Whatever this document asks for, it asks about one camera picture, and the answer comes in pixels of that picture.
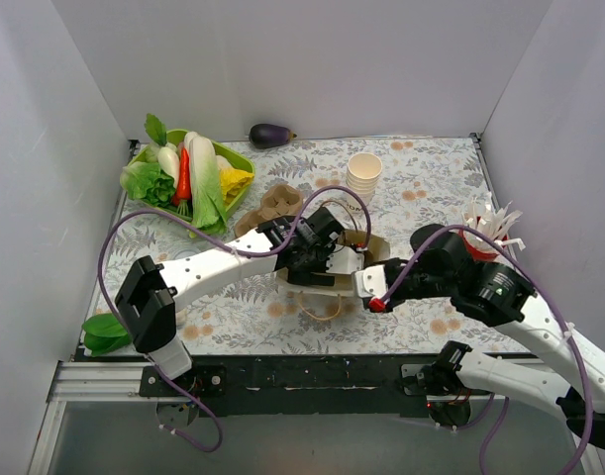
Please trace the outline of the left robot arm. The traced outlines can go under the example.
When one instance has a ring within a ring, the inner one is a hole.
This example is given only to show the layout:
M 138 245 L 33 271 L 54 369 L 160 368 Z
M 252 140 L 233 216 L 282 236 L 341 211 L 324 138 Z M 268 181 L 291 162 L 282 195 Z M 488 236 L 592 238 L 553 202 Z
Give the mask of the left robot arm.
M 297 224 L 292 217 L 263 223 L 223 247 L 157 264 L 145 256 L 131 266 L 115 298 L 122 323 L 138 353 L 161 373 L 176 396 L 196 382 L 192 358 L 177 335 L 176 314 L 194 301 L 255 275 L 311 267 L 326 262 L 345 228 L 321 208 Z

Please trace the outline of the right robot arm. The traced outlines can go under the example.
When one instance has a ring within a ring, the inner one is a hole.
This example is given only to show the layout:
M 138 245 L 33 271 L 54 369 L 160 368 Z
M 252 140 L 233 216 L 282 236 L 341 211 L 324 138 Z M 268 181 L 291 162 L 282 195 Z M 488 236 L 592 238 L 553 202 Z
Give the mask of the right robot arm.
M 589 441 L 605 450 L 605 352 L 575 330 L 563 330 L 536 287 L 514 268 L 475 260 L 463 238 L 447 232 L 417 258 L 384 262 L 387 285 L 397 288 L 386 307 L 409 300 L 447 298 L 464 316 L 524 344 L 535 358 L 523 363 L 448 341 L 436 359 L 403 377 L 414 394 L 464 390 L 500 393 L 542 410 L 582 436 L 585 404 L 592 404 Z

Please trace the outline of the brown pulp cup carrier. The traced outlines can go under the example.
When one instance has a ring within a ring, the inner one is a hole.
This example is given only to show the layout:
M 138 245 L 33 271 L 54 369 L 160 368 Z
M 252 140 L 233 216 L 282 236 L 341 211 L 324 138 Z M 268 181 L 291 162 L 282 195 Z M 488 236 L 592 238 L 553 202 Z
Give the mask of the brown pulp cup carrier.
M 238 238 L 258 225 L 279 217 L 295 216 L 302 208 L 304 195 L 288 184 L 272 186 L 261 198 L 257 208 L 245 213 L 234 226 Z

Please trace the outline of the stack of white paper cups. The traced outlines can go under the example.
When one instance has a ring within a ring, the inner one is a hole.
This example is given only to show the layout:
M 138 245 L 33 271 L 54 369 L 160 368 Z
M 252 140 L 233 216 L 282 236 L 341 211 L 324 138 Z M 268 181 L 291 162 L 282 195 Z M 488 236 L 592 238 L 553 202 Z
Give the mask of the stack of white paper cups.
M 383 164 L 377 155 L 369 152 L 356 153 L 348 161 L 347 187 L 368 205 L 374 196 L 382 170 Z

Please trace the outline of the brown paper bag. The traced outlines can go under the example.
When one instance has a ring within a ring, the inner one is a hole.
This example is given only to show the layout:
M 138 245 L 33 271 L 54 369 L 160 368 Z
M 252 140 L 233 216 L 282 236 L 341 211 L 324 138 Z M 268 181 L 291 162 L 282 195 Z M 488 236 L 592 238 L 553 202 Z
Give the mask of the brown paper bag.
M 335 204 L 343 208 L 352 223 L 350 227 L 345 225 L 345 230 L 338 238 L 336 249 L 334 251 L 339 249 L 341 246 L 350 246 L 353 249 L 363 252 L 364 267 L 390 257 L 390 243 L 383 237 L 371 235 L 368 246 L 362 246 L 363 240 L 366 237 L 366 228 L 361 228 L 359 226 L 358 221 L 353 215 L 353 209 L 351 209 L 343 201 L 338 201 L 335 199 L 323 201 L 320 204 L 320 207 L 327 208 L 330 204 Z M 344 300 L 354 296 L 352 275 L 336 275 L 328 273 L 329 276 L 335 278 L 335 284 L 333 287 L 304 287 L 289 284 L 286 282 L 286 275 L 287 271 L 285 269 L 281 269 L 276 272 L 275 281 L 278 286 L 292 294 L 292 298 L 294 299 L 298 309 L 303 314 L 318 322 L 328 322 L 337 318 L 343 312 Z M 315 314 L 314 310 L 306 305 L 308 300 L 315 302 L 319 296 L 336 298 L 336 302 L 329 305 L 329 308 L 325 311 L 324 315 Z

